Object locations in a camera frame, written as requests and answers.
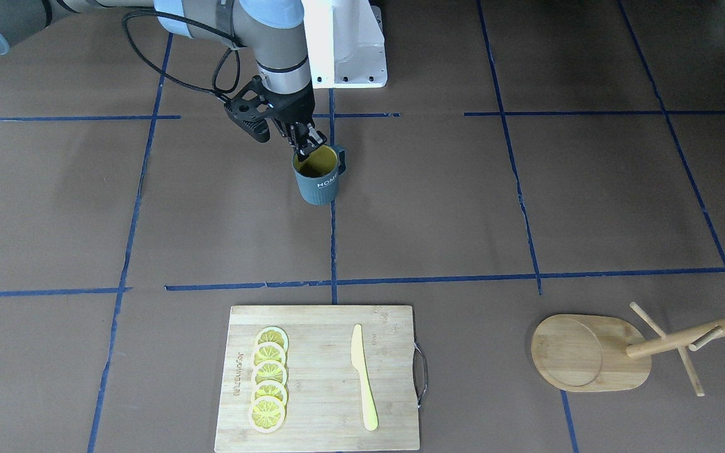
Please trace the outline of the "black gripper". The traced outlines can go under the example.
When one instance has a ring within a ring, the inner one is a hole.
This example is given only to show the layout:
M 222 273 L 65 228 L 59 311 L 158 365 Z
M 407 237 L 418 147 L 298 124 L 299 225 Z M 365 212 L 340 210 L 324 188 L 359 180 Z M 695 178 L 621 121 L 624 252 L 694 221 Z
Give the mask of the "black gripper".
M 261 77 L 255 75 L 236 96 L 227 98 L 224 108 L 230 120 L 259 143 L 270 141 L 267 121 L 273 120 L 298 158 L 308 157 L 312 147 L 320 147 L 328 140 L 314 125 L 315 98 L 311 81 L 293 94 L 278 94 L 265 87 Z

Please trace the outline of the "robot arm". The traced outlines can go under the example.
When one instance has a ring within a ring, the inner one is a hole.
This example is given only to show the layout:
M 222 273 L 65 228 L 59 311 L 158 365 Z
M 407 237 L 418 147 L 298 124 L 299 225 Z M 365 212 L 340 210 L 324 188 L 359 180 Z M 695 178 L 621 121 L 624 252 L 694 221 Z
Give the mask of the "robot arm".
M 313 79 L 300 1 L 0 1 L 0 55 L 62 18 L 106 8 L 128 9 L 123 32 L 129 43 L 130 21 L 155 17 L 173 34 L 224 44 L 227 55 L 250 49 L 259 73 L 244 87 L 218 87 L 214 72 L 210 87 L 188 89 L 221 100 L 229 118 L 260 143 L 269 140 L 274 125 L 299 161 L 326 144 L 313 120 Z

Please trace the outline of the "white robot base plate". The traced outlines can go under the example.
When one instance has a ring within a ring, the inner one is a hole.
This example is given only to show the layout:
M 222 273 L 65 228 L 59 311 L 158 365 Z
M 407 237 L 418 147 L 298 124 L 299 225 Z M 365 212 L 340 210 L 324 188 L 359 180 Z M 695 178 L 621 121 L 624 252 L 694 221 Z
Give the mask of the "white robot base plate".
M 380 89 L 388 83 L 383 1 L 304 1 L 314 89 Z

